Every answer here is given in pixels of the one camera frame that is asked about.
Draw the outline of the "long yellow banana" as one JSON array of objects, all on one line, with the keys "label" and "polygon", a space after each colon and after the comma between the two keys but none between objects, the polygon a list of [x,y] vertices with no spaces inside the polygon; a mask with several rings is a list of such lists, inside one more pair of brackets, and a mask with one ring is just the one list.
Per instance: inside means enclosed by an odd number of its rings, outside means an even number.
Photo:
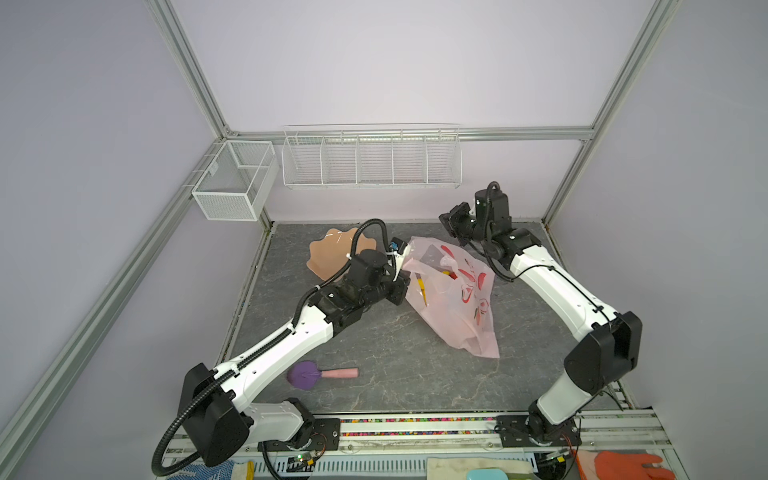
[{"label": "long yellow banana", "polygon": [[420,273],[416,273],[415,276],[416,276],[416,280],[417,280],[417,284],[418,284],[418,287],[419,287],[419,291],[420,291],[420,295],[421,295],[423,304],[424,304],[425,307],[427,307],[428,306],[428,300],[427,300],[427,295],[426,295],[426,286],[425,286],[423,277],[422,277],[422,275]]}]

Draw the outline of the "pink fruit print plastic bag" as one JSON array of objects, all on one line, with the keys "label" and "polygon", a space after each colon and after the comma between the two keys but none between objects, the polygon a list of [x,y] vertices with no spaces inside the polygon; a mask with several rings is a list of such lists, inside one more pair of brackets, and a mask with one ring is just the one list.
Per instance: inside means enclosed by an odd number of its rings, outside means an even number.
[{"label": "pink fruit print plastic bag", "polygon": [[[491,296],[496,275],[462,247],[414,236],[403,270],[409,274],[406,300],[450,347],[481,357],[500,357]],[[425,307],[416,280],[426,286]]]}]

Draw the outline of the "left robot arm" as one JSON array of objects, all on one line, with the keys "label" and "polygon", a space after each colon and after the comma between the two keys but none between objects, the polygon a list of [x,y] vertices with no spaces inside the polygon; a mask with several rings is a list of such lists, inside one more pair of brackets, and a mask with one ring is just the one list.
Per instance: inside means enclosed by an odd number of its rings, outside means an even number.
[{"label": "left robot arm", "polygon": [[[364,230],[380,228],[382,249],[358,247]],[[272,442],[292,449],[310,445],[315,417],[296,398],[259,403],[256,398],[278,376],[318,346],[359,321],[376,303],[401,304],[410,277],[403,269],[409,244],[387,236],[381,219],[354,232],[346,261],[331,277],[311,287],[283,326],[244,353],[208,368],[198,364],[184,379],[176,418],[151,458],[151,471],[168,477],[197,460],[216,466],[241,447]]]}]

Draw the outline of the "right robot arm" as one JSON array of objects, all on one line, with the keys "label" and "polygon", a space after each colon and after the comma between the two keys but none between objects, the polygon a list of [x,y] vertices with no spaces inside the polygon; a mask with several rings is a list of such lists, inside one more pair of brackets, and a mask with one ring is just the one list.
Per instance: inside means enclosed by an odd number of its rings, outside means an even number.
[{"label": "right robot arm", "polygon": [[566,272],[529,230],[514,226],[498,182],[476,192],[439,220],[460,245],[481,254],[494,274],[523,281],[560,317],[576,340],[563,372],[528,409],[526,430],[541,446],[576,430],[575,416],[605,387],[637,367],[643,324],[598,299]]}]

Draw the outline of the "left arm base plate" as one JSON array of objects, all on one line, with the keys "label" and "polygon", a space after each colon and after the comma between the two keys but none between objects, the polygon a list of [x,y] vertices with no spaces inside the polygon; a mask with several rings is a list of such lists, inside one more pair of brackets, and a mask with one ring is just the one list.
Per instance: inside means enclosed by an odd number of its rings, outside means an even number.
[{"label": "left arm base plate", "polygon": [[340,442],[339,418],[319,418],[306,421],[288,441],[266,442],[269,452],[336,451]]}]

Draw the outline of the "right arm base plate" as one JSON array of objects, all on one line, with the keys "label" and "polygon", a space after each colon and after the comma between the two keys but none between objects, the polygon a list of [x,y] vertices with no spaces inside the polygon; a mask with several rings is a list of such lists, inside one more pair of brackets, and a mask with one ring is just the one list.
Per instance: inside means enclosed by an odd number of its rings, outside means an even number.
[{"label": "right arm base plate", "polygon": [[574,418],[554,425],[538,415],[499,415],[493,431],[499,435],[504,448],[577,447],[582,444],[580,428]]}]

